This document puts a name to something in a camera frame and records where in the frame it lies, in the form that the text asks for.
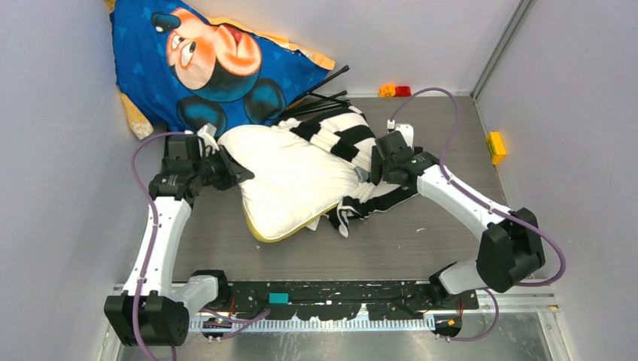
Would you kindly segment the black white striped pillowcase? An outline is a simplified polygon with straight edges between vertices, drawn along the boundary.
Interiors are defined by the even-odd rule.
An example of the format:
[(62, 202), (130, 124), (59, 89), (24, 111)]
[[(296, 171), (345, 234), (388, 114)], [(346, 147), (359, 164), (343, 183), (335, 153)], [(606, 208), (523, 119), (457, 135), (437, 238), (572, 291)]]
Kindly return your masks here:
[(279, 121), (277, 127), (309, 141), (357, 171), (360, 184), (346, 192), (337, 206), (326, 214), (333, 228), (345, 238), (350, 234), (351, 220), (363, 220), (372, 213), (388, 211), (417, 195), (414, 190), (396, 184), (371, 181), (376, 136), (365, 114), (354, 106), (326, 111), (309, 120), (291, 117)]

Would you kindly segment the white pillow yellow edge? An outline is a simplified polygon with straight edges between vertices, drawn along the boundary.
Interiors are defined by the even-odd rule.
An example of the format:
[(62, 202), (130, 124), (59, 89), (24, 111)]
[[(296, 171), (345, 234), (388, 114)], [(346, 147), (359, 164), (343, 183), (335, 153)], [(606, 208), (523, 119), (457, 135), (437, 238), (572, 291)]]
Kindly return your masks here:
[(360, 185), (353, 167), (292, 132), (239, 126), (219, 145), (253, 177), (239, 184), (252, 235), (278, 242), (309, 226)]

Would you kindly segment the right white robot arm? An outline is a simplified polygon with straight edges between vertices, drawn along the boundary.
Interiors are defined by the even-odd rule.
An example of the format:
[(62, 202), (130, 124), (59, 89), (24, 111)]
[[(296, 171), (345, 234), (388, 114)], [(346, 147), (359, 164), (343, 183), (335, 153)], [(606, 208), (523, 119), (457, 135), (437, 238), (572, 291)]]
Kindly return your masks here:
[(458, 180), (431, 153), (408, 146), (398, 130), (375, 140), (371, 179), (434, 201), (478, 239), (474, 259), (454, 262), (430, 276), (430, 301), (438, 308), (450, 308), (469, 290), (488, 287), (504, 293), (545, 265), (533, 212), (491, 201)]

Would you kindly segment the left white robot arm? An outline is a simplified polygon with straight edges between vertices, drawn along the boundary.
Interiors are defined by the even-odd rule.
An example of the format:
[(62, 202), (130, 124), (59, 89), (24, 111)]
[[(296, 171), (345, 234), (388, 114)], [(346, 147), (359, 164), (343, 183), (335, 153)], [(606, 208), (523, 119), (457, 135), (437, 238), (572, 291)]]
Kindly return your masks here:
[(164, 156), (149, 184), (133, 174), (148, 203), (146, 228), (120, 295), (108, 296), (104, 306), (126, 346), (181, 346), (197, 313), (207, 306), (222, 311), (230, 303), (230, 287), (221, 270), (195, 271), (185, 285), (172, 288), (181, 236), (196, 198), (206, 187), (228, 190), (254, 176), (216, 142), (216, 132), (208, 123), (195, 132), (165, 132), (143, 142), (164, 140)]

